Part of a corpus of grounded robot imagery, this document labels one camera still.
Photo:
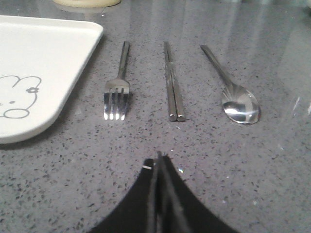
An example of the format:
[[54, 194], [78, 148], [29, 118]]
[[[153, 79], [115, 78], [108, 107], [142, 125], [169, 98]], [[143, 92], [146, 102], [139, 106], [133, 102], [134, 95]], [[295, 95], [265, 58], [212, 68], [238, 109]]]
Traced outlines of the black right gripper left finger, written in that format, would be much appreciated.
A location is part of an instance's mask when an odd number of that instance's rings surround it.
[[91, 233], [155, 233], [157, 169], [146, 159], [135, 183], [118, 206]]

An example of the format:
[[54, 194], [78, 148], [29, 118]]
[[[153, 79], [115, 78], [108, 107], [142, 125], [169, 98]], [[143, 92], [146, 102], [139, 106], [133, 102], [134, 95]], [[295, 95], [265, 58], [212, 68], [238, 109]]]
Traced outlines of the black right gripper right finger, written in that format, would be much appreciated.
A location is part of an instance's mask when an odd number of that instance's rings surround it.
[[235, 233], [190, 191], [167, 155], [157, 153], [157, 210], [161, 233]]

